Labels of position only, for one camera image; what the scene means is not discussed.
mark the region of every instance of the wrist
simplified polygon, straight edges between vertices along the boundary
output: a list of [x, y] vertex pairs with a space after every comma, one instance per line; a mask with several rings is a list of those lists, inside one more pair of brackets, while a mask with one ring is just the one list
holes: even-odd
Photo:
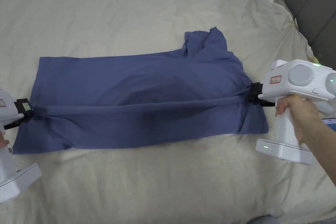
[[323, 141], [324, 135], [334, 134], [320, 118], [316, 118], [302, 124], [304, 142], [309, 146], [310, 143]]

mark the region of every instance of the upholstered headboard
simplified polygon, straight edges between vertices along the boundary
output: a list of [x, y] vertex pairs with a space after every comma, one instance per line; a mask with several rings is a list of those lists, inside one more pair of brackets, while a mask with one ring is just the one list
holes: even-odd
[[336, 70], [336, 0], [284, 0], [321, 64]]

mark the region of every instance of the white label sticker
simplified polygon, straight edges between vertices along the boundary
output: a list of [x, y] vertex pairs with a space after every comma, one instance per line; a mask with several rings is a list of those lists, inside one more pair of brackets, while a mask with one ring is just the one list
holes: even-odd
[[269, 80], [269, 84], [277, 84], [277, 83], [280, 83], [280, 82], [281, 82], [281, 75], [273, 76]]
[[6, 107], [5, 101], [0, 99], [0, 107]]

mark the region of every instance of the human hand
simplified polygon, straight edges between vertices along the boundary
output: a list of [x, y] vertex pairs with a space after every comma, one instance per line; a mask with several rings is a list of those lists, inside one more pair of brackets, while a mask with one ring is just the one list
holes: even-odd
[[3, 138], [3, 136], [2, 136], [2, 132], [0, 131], [0, 148], [7, 147], [7, 145], [8, 145], [9, 143], [10, 143], [10, 141], [9, 141], [9, 140], [5, 140], [5, 139]]
[[276, 114], [282, 114], [286, 108], [290, 109], [294, 132], [298, 141], [304, 141], [305, 127], [309, 127], [316, 122], [322, 122], [315, 104], [304, 101], [298, 95], [289, 95], [278, 100]]

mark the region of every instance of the bed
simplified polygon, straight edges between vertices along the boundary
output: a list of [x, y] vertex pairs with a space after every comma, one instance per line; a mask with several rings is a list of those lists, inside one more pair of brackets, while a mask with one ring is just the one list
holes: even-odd
[[[292, 14], [273, 0], [0, 0], [0, 86], [29, 97], [42, 56], [171, 51], [185, 31], [218, 27], [260, 81], [276, 59], [312, 60]], [[275, 136], [275, 109], [265, 108]], [[12, 143], [16, 131], [6, 133]], [[319, 165], [255, 151], [258, 135], [221, 135], [129, 150], [15, 156], [43, 176], [0, 206], [1, 223], [307, 223], [336, 215]]]

